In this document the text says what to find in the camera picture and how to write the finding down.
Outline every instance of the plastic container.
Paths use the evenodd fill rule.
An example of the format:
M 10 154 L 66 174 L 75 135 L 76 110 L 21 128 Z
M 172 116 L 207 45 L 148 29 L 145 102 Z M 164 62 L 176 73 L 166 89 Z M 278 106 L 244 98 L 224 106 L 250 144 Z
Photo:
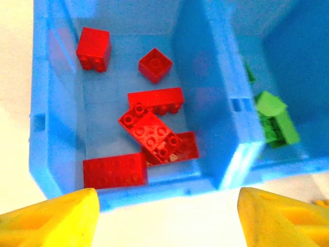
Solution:
M 328 13 L 325 0 L 235 1 L 232 25 L 257 78 L 253 92 L 279 96 L 301 137 L 266 146 L 244 184 L 329 170 Z
M 185 104 L 161 119 L 194 131 L 200 159 L 148 169 L 149 185 L 98 190 L 101 210 L 241 185 L 264 138 L 230 11 L 208 0 L 35 0 L 30 172 L 52 198 L 83 188 L 82 161 L 139 152 L 119 126 L 127 93 L 182 87 Z M 106 73 L 83 71 L 82 27 L 111 32 Z M 174 65 L 157 85 L 138 60 L 157 47 Z

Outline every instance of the toy brick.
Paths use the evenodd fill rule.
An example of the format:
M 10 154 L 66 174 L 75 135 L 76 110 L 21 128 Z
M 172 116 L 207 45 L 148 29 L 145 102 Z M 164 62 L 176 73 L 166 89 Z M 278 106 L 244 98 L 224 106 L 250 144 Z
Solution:
M 116 188 L 148 183 L 143 153 L 96 158 L 83 161 L 85 188 Z
M 255 97 L 257 111 L 267 117 L 274 117 L 286 110 L 287 105 L 282 100 L 263 91 Z
M 250 66 L 247 64 L 246 61 L 243 61 L 243 65 L 244 65 L 244 68 L 247 72 L 247 76 L 248 76 L 248 80 L 249 80 L 249 83 L 250 84 L 253 84 L 255 81 L 256 81 L 256 77 L 255 75 L 253 74 L 253 72 L 251 71 L 251 68 Z
M 177 133 L 177 136 L 182 140 L 182 144 L 176 152 L 169 156 L 165 163 L 160 163 L 145 147 L 141 148 L 141 151 L 145 154 L 148 167 L 199 158 L 194 132 Z
M 139 60 L 138 69 L 153 84 L 157 84 L 169 73 L 172 65 L 169 58 L 154 48 Z
M 272 123 L 268 117 L 263 114 L 259 114 L 261 119 L 261 124 L 265 134 L 266 143 L 275 142 L 278 140 L 275 130 L 273 129 Z
M 300 141 L 299 134 L 297 133 L 295 126 L 287 111 L 282 112 L 280 115 L 274 117 L 275 123 L 272 124 L 274 130 L 278 130 L 284 141 L 288 145 L 298 143 Z
M 164 115 L 168 111 L 175 114 L 184 103 L 183 93 L 180 87 L 172 89 L 160 89 L 128 94 L 129 107 L 141 103 L 154 114 Z
M 82 29 L 76 53 L 83 69 L 106 71 L 111 49 L 108 31 L 88 27 Z
M 181 145 L 178 136 L 140 103 L 120 117 L 119 123 L 161 163 Z

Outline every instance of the yellow plastic piece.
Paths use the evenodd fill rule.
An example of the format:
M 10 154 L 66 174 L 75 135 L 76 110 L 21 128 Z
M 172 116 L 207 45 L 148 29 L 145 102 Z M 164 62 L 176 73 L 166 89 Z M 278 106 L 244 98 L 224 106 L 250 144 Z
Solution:
M 325 207 L 325 208 L 329 208 L 329 199 L 326 200 L 317 200 L 314 202 L 314 204 L 321 206 L 321 207 Z
M 91 246 L 99 216 L 94 189 L 0 215 L 0 247 Z
M 329 209 L 242 188 L 237 210 L 248 247 L 328 247 Z

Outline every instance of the red 2x2 brick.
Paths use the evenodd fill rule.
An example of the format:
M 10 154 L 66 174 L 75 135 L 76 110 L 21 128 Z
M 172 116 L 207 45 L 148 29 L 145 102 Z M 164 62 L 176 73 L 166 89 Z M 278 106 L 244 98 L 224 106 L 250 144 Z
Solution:
M 128 94 L 129 108 L 141 103 L 154 114 L 164 115 L 168 111 L 175 114 L 184 103 L 180 87 L 172 89 L 159 89 Z
M 85 188 L 115 188 L 148 183 L 143 153 L 96 158 L 83 161 Z
M 154 48 L 139 60 L 138 69 L 152 83 L 157 84 L 169 73 L 172 65 L 173 62 L 169 58 Z
M 177 135 L 140 103 L 120 117 L 119 123 L 160 163 L 181 145 Z
M 77 48 L 77 56 L 85 70 L 107 70 L 111 55 L 111 39 L 108 31 L 84 27 Z

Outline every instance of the lego stud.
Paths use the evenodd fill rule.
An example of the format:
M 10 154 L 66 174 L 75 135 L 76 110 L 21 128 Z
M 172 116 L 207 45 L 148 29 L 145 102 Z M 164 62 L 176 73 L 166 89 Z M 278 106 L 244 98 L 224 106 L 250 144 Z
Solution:
M 159 127 L 157 129 L 158 136 L 164 136 L 166 134 L 166 129 L 164 127 Z
M 114 161 L 112 161 L 112 168 L 113 168 L 114 170 L 118 170 L 119 167 L 120 167 L 120 161 L 119 161 L 119 160 L 114 160 Z
M 153 58 L 150 61 L 150 66 L 154 72 L 158 72 L 161 69 L 161 61 L 158 58 Z
M 132 115 L 125 115 L 123 118 L 123 123 L 126 126 L 131 126 L 133 124 L 133 117 Z
M 167 105 L 162 105 L 159 107 L 159 115 L 162 116 L 167 113 L 169 107 Z
M 133 184 L 137 184 L 137 182 L 138 182 L 138 176 L 137 176 L 137 174 L 133 173 L 133 174 L 130 175 L 130 177 L 131 177 L 132 183 Z
M 96 58 L 94 60 L 94 67 L 95 67 L 95 70 L 98 72 L 98 73 L 101 73 L 104 71 L 104 68 L 103 68 L 103 64 L 102 64 L 102 60 L 100 60 L 99 58 Z
M 156 107 L 148 107 L 149 111 L 152 112 L 153 114 L 157 113 L 157 108 Z
M 79 60 L 80 60 L 80 63 L 81 63 L 81 66 L 83 67 L 83 69 L 85 69 L 85 70 L 91 70 L 92 65 L 89 62 L 89 60 L 88 60 L 87 57 L 83 56 Z
M 125 186 L 130 186 L 130 185 L 132 185 L 133 183 L 130 182 L 130 179 L 125 179 L 124 184 L 125 184 Z
M 153 136 L 149 137 L 146 141 L 146 145 L 148 147 L 152 147 L 155 145 L 155 138 Z
M 136 159 L 135 158 L 130 158 L 127 160 L 127 166 L 128 166 L 128 169 L 134 169 L 136 167 Z
M 263 126 L 265 127 L 271 127 L 271 122 L 268 119 L 265 119 L 262 121 Z
M 270 119 L 270 122 L 274 130 L 280 130 L 278 123 L 273 118 Z
M 116 183 L 117 185 L 120 185 L 120 184 L 122 183 L 122 177 L 120 177 L 120 176 L 116 176 L 116 177 L 114 178 L 114 181 L 115 181 L 115 183 Z
M 145 111 L 145 107 L 142 106 L 141 104 L 137 104 L 135 106 L 135 113 L 136 113 L 137 116 L 142 115 L 144 111 Z
M 142 136 L 144 135 L 144 132 L 145 132 L 145 128 L 144 127 L 139 127 L 137 130 L 135 130 L 135 134 L 137 136 Z
M 100 161 L 100 163 L 98 163 L 98 168 L 101 168 L 101 169 L 105 168 L 105 163 Z
M 169 143 L 171 146 L 176 146 L 178 144 L 178 139 L 176 136 L 172 136 L 169 138 Z
M 270 131 L 270 132 L 266 132 L 266 133 L 265 133 L 265 136 L 267 136 L 267 137 L 270 138 L 270 139 L 277 139 L 277 135 L 276 135 L 276 133 L 275 133 L 275 132 L 272 132 L 272 131 Z
M 168 154 L 168 151 L 166 149 L 160 149 L 159 156 L 161 159 L 164 159 Z
M 181 107 L 181 104 L 173 104 L 170 106 L 169 112 L 171 114 L 176 114 L 179 111 L 180 107 Z

